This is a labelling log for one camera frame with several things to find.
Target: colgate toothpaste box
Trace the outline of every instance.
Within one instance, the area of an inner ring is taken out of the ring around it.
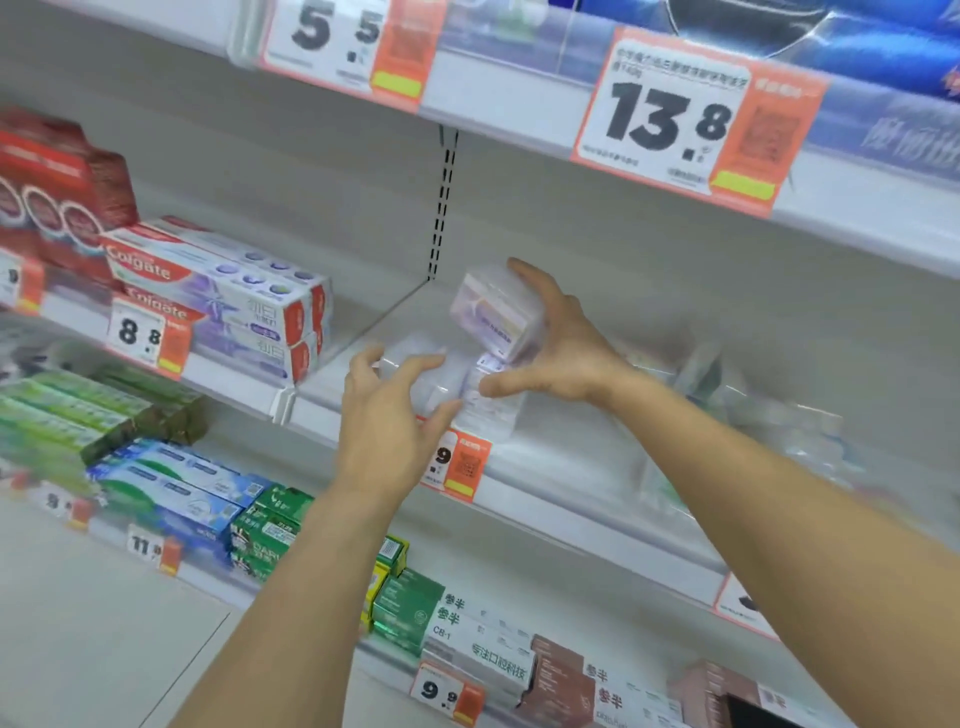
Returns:
[[[290,280],[297,285],[308,285],[313,293],[313,329],[320,332],[324,324],[333,316],[333,283],[330,276],[312,273],[296,263],[278,258],[253,245],[234,240],[209,228],[191,223],[174,215],[164,215],[143,223],[154,230],[169,232],[188,243],[206,251],[222,255],[230,260],[253,265],[274,276]]]
[[[317,368],[320,349],[317,334],[307,333],[294,345],[280,344],[248,328],[212,320],[200,311],[127,285],[127,295],[163,316],[190,324],[193,347],[199,353],[216,352],[236,369],[266,376],[284,384],[299,384]]]
[[[136,219],[123,157],[0,126],[0,225],[38,228],[44,259],[112,283],[100,234]]]
[[[141,224],[106,232],[101,241],[115,278],[200,311],[218,324],[286,346],[313,330],[309,285]]]

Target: blue toothpaste box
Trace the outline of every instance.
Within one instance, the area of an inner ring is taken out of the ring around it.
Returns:
[[[115,457],[89,468],[87,477],[100,487],[98,499],[107,510],[229,565],[230,524],[241,512],[237,504]]]
[[[250,507],[263,493],[263,485],[223,463],[202,457],[179,445],[138,438],[114,453],[114,459],[136,462],[167,477],[182,480],[235,503]]]

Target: clear plastic package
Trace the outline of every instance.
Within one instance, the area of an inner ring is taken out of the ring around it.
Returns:
[[[432,353],[446,354],[446,361],[437,369],[421,374],[410,388],[414,412],[422,417],[429,417],[443,402],[460,397],[473,359],[462,352],[448,351],[429,334],[415,331],[388,347],[379,363],[380,378],[389,379],[408,357]]]
[[[450,306],[453,320],[484,349],[508,363],[540,342],[543,301],[516,273],[500,265],[467,271]]]
[[[526,400],[526,392],[494,399],[480,394],[480,380],[486,375],[513,369],[513,365],[496,358],[491,353],[483,354],[467,372],[461,398],[461,408],[455,425],[470,434],[501,443],[508,440],[516,427],[516,418]]]

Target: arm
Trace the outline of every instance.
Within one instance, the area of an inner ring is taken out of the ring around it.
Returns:
[[[460,404],[419,425],[410,386],[444,358],[411,357],[380,382],[371,368],[380,354],[350,362],[336,477],[171,728],[341,725],[376,553]]]
[[[552,278],[511,266],[544,300],[547,341],[530,367],[484,379],[483,394],[533,389],[612,412],[857,725],[956,725],[960,557],[636,372]]]

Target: price label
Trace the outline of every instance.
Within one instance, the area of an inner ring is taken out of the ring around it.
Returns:
[[[38,316],[42,300],[42,263],[0,248],[0,305]]]
[[[572,159],[769,217],[828,81],[618,28]]]
[[[723,586],[720,587],[720,593],[713,602],[713,612],[764,637],[780,640],[770,622],[760,613],[743,584],[732,572],[727,574]]]
[[[136,523],[127,526],[127,551],[154,569],[171,576],[175,575],[180,567],[179,542],[160,536]]]
[[[466,726],[476,725],[485,699],[482,688],[465,684],[429,663],[420,663],[410,696]]]
[[[152,298],[155,303],[163,299]],[[107,349],[173,379],[179,379],[190,353],[193,322],[203,315],[170,303],[160,307],[115,294],[110,309]]]
[[[260,64],[416,112],[445,11],[430,0],[275,0]]]
[[[473,503],[490,457],[490,448],[487,440],[455,429],[448,430],[440,438],[437,452],[420,484]]]

